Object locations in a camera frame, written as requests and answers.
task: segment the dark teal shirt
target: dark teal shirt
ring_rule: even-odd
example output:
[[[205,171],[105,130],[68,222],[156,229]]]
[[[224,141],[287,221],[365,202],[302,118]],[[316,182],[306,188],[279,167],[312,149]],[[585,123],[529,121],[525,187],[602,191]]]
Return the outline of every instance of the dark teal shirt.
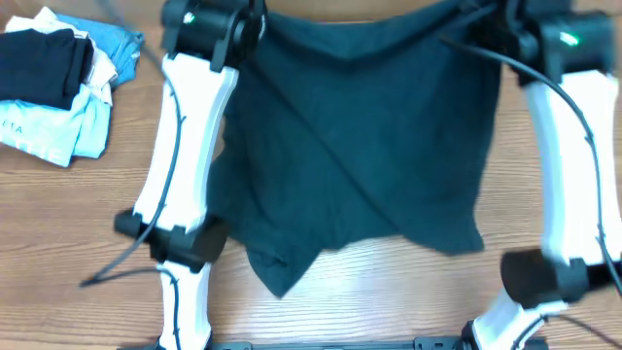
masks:
[[[366,238],[483,249],[473,211],[501,69],[438,40],[458,3],[359,24],[270,15],[228,105],[209,211],[274,295]]]

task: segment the light blue shirt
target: light blue shirt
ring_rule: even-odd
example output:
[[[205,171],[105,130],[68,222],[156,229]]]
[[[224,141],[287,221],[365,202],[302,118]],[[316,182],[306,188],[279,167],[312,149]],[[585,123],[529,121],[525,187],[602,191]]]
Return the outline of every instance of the light blue shirt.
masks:
[[[69,23],[79,30],[88,32],[97,47],[106,53],[117,67],[119,76],[111,82],[116,88],[136,78],[136,64],[140,56],[140,48],[145,42],[141,32],[128,33],[125,29],[108,23],[94,20],[57,15],[58,20]]]
[[[111,107],[85,85],[71,110],[20,100],[0,101],[0,142],[67,167],[71,156],[99,158],[106,149]]]

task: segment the wood grain surface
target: wood grain surface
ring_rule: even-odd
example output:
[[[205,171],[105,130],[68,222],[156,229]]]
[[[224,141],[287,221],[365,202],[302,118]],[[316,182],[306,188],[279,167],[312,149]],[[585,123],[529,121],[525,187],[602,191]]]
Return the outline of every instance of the wood grain surface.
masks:
[[[156,46],[161,30],[142,29]],[[229,240],[210,281],[217,340],[411,339],[457,334],[482,313],[501,287],[501,253],[538,245],[542,227],[533,127],[513,74],[505,72],[503,81],[477,206],[484,253],[450,259],[398,237],[368,240],[322,254],[277,299],[249,267],[243,247]],[[99,160],[77,159],[61,169],[0,146],[0,350],[115,349],[159,335],[157,276],[77,286],[129,244],[113,233],[113,217],[143,187],[160,94],[156,69],[143,61],[138,79],[115,93],[110,147]],[[620,122],[615,140],[622,189]],[[122,269],[153,264],[142,248]],[[622,303],[613,290],[589,296],[569,314],[622,341]],[[562,321],[542,334],[553,349],[610,348]]]
[[[24,15],[24,9],[16,2],[16,0],[0,0],[0,31],[4,29],[5,24],[11,16]]]

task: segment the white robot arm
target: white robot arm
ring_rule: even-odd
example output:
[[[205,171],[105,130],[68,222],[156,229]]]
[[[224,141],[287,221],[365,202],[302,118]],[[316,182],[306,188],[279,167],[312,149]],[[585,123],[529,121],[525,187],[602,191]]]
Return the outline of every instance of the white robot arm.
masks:
[[[236,67],[257,46],[264,11],[262,1],[230,0],[168,0],[162,10],[168,54],[152,164],[133,209],[115,219],[117,231],[149,243],[162,270],[164,326],[145,349],[210,347],[208,279],[226,233],[207,217],[207,177]]]
[[[522,8],[513,14],[530,18],[508,22],[512,10],[501,11],[505,30],[518,39],[510,51],[520,58],[503,61],[519,73],[536,129],[544,232],[540,249],[503,256],[504,288],[488,312],[465,326],[463,350],[539,349],[526,341],[547,317],[611,283],[622,293],[613,23],[600,13],[574,14],[564,0],[515,3]],[[499,58],[485,49],[456,46]]]

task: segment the black folded shirt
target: black folded shirt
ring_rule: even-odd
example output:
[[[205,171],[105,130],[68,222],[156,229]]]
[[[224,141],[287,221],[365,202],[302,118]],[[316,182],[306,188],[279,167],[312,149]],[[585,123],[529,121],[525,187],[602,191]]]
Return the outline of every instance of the black folded shirt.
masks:
[[[90,40],[76,39],[71,29],[0,34],[0,100],[70,110],[92,56]]]

